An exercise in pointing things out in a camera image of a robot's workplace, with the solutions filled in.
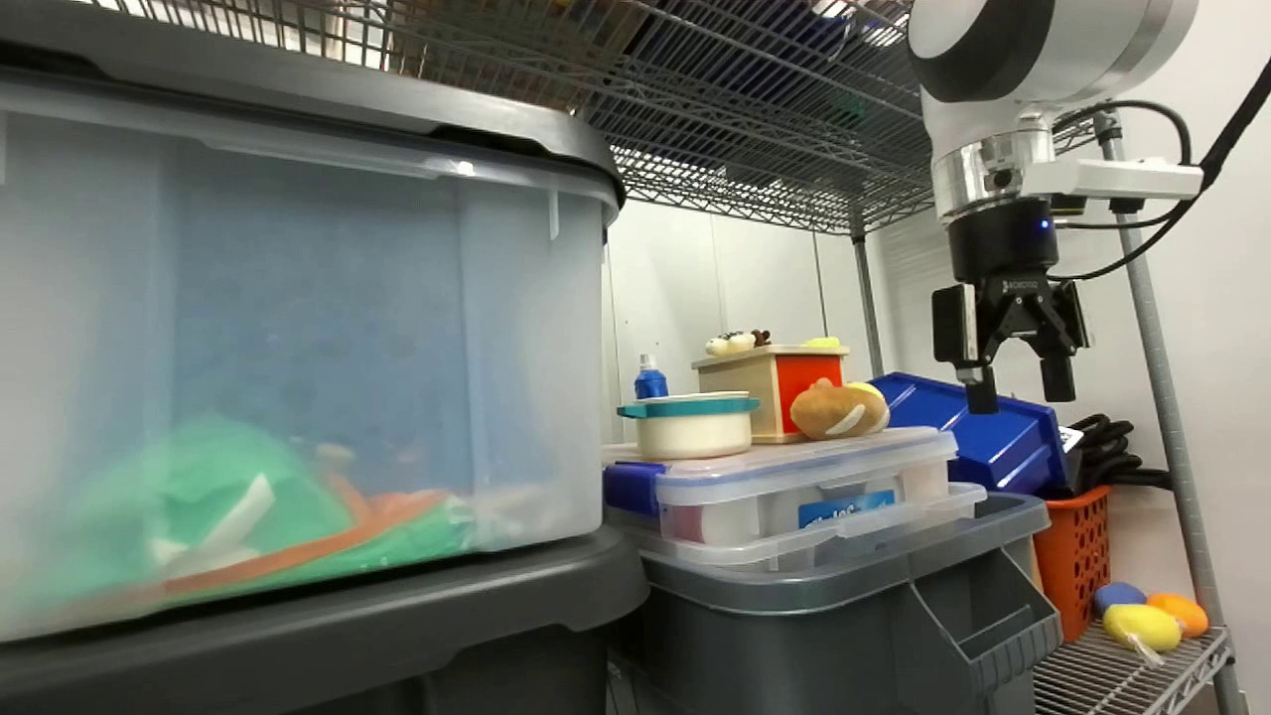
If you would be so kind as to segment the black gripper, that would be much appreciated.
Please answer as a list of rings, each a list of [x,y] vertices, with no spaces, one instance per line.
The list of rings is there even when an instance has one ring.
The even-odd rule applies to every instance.
[[[1047,400],[1073,400],[1073,355],[1086,343],[1080,298],[1057,279],[1057,226],[1043,202],[1000,202],[947,222],[954,286],[933,296],[933,358],[963,374],[971,415],[996,415],[990,363],[1008,339],[1039,358]]]

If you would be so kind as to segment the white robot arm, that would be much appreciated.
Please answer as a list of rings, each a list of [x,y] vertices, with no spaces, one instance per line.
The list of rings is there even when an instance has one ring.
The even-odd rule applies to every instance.
[[[933,208],[954,283],[933,296],[933,358],[971,415],[996,411],[994,358],[1023,343],[1047,400],[1073,400],[1086,345],[1073,279],[1057,279],[1057,208],[1085,199],[1194,199],[1204,170],[1178,155],[1065,159],[1065,120],[1158,71],[1198,0],[912,0],[905,55],[920,87]]]

